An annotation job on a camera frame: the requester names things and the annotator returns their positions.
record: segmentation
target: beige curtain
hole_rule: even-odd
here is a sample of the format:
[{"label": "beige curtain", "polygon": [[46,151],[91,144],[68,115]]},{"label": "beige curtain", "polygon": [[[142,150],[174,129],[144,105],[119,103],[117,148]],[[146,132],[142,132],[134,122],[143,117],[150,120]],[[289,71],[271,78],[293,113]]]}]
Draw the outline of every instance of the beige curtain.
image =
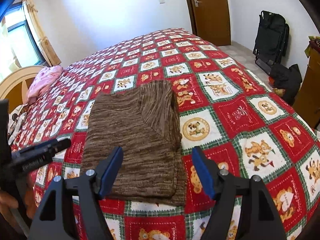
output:
[{"label": "beige curtain", "polygon": [[9,40],[5,17],[0,22],[0,82],[21,66]]},{"label": "beige curtain", "polygon": [[35,4],[33,0],[22,0],[22,6],[24,14],[26,15],[26,20],[29,24],[30,31],[33,38],[35,39],[39,50],[44,56],[45,60],[50,66],[56,66],[61,63],[61,60],[58,58],[53,47],[51,46],[48,37],[45,36],[41,25],[39,23],[39,18]]}]

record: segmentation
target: tiled floor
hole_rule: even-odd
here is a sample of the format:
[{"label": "tiled floor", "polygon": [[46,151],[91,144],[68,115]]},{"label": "tiled floor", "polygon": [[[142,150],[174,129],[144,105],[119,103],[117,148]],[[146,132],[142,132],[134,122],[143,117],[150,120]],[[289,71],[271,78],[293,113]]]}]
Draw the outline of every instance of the tiled floor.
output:
[{"label": "tiled floor", "polygon": [[270,89],[268,75],[255,64],[255,56],[248,49],[242,48],[239,45],[221,46],[222,51],[229,54],[233,59],[240,62],[247,69],[251,70],[258,78],[260,78]]}]

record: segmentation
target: window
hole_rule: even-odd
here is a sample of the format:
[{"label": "window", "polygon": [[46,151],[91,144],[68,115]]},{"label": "window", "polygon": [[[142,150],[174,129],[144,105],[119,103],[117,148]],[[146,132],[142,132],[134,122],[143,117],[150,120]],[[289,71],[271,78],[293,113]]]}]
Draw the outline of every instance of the window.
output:
[{"label": "window", "polygon": [[26,21],[22,3],[15,3],[5,14],[9,39],[21,67],[45,62]]}]

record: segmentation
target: brown knitted cloth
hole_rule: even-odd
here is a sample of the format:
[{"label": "brown knitted cloth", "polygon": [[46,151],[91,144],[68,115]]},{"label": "brown knitted cloth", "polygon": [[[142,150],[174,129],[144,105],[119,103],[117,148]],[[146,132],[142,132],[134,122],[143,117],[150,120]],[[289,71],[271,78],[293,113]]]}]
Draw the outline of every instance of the brown knitted cloth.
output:
[{"label": "brown knitted cloth", "polygon": [[101,94],[90,113],[81,172],[94,169],[121,146],[124,161],[110,197],[184,205],[180,141],[177,99],[169,81]]}]

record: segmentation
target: red and white checkered quilt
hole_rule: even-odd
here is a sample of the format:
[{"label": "red and white checkered quilt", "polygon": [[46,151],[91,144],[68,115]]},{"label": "red and white checkered quilt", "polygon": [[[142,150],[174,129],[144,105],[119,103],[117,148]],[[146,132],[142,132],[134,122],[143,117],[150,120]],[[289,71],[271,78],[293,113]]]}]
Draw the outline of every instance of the red and white checkered quilt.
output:
[{"label": "red and white checkered quilt", "polygon": [[[79,175],[89,114],[99,93],[124,92],[160,79],[170,80],[178,96],[182,158],[188,173],[186,206],[100,201],[114,238],[200,239],[213,202],[192,164],[191,148],[198,145],[208,158],[236,176],[261,176],[288,239],[296,237],[319,202],[320,143],[302,118],[250,70],[184,29],[123,41],[72,64],[31,106],[13,150],[51,138],[72,141],[53,163],[32,173],[36,202],[54,176]],[[240,203],[239,198],[228,239],[235,237]],[[78,204],[74,198],[83,240],[86,234]]]}]

